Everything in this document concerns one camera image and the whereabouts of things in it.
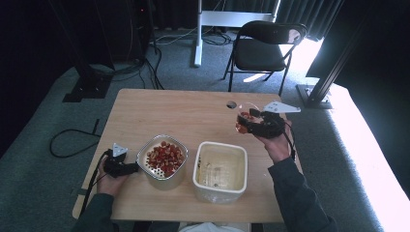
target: chair leg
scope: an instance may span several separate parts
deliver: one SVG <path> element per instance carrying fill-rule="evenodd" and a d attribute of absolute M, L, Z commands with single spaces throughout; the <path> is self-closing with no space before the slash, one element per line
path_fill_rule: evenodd
<path fill-rule="evenodd" d="M 229 88 L 228 92 L 232 91 L 232 79 L 233 79 L 233 61 L 231 62 L 231 71 L 230 71 L 230 76 L 229 76 Z"/>
<path fill-rule="evenodd" d="M 286 65 L 286 68 L 284 70 L 283 79 L 282 79 L 282 82 L 281 82 L 280 88 L 279 88 L 279 93 L 278 93 L 279 96 L 281 96 L 281 92 L 283 90 L 284 79 L 286 78 L 287 72 L 289 71 L 290 62 L 292 62 L 292 53 L 289 54 L 289 58 L 287 60 L 287 65 Z"/>
<path fill-rule="evenodd" d="M 279 93 L 278 93 L 279 96 L 281 96 L 281 92 L 283 90 L 284 79 L 286 78 L 288 71 L 289 71 L 289 67 L 286 67 L 286 69 L 284 70 L 283 79 L 282 79 L 282 82 L 281 82 L 280 88 L 279 88 Z"/>
<path fill-rule="evenodd" d="M 225 79 L 226 79 L 226 74 L 228 73 L 229 66 L 230 66 L 231 62 L 232 62 L 232 53 L 231 53 L 231 55 L 230 55 L 230 57 L 229 57 L 228 65 L 226 66 L 225 74 L 223 75 L 222 80 L 225 80 Z"/>
<path fill-rule="evenodd" d="M 271 77 L 271 75 L 273 74 L 274 72 L 271 72 L 263 81 L 267 81 L 268 79 L 269 79 L 269 77 Z"/>

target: controller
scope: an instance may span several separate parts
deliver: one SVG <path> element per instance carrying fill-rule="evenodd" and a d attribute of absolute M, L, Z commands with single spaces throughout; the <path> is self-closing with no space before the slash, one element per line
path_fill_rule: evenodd
<path fill-rule="evenodd" d="M 103 170 L 114 178 L 137 172 L 139 169 L 138 164 L 124 163 L 127 151 L 128 148 L 121 147 L 120 145 L 114 143 L 112 145 L 112 150 L 108 149 L 107 151 L 108 158 L 103 164 Z"/>
<path fill-rule="evenodd" d="M 273 101 L 260 111 L 251 107 L 249 111 L 241 111 L 237 116 L 237 130 L 240 133 L 252 133 L 257 136 L 274 138 L 284 133 L 285 122 L 280 113 L 300 112 L 299 107 L 293 107 Z"/>

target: wooden table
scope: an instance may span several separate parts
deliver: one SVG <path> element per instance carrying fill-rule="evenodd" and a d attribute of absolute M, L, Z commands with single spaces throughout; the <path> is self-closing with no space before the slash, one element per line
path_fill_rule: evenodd
<path fill-rule="evenodd" d="M 263 144 L 251 134 L 235 130 L 237 109 L 228 101 L 252 102 L 259 107 L 280 101 L 277 95 L 124 89 L 112 107 L 96 154 L 82 185 L 87 189 L 101 154 L 114 142 L 128 147 L 126 163 L 158 134 L 168 134 L 189 149 L 183 183 L 172 190 L 153 188 L 140 169 L 131 174 L 113 206 L 113 219 L 212 222 L 279 222 L 282 217 L 267 170 L 273 163 Z M 193 164 L 199 144 L 214 141 L 244 147 L 249 156 L 248 187 L 233 204 L 201 202 L 194 194 Z M 84 196 L 73 208 L 78 218 Z"/>

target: red food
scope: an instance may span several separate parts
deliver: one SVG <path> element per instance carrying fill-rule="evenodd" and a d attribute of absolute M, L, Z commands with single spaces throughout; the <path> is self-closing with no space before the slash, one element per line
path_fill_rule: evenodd
<path fill-rule="evenodd" d="M 160 146 L 154 147 L 153 151 L 149 152 L 147 156 L 148 164 L 152 168 L 159 168 L 165 177 L 174 174 L 184 162 L 181 149 L 165 141 Z"/>

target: black chair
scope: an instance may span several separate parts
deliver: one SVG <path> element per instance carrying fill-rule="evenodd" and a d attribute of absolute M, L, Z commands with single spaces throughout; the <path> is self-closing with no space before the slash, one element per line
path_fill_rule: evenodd
<path fill-rule="evenodd" d="M 242 26 L 233 44 L 223 76 L 223 79 L 226 79 L 226 74 L 230 73 L 228 92 L 232 90 L 233 73 L 266 73 L 266 81 L 274 72 L 284 70 L 278 92 L 281 95 L 292 60 L 292 51 L 305 38 L 306 33 L 307 28 L 303 24 L 257 20 Z M 280 44 L 292 45 L 286 54 L 282 55 Z"/>

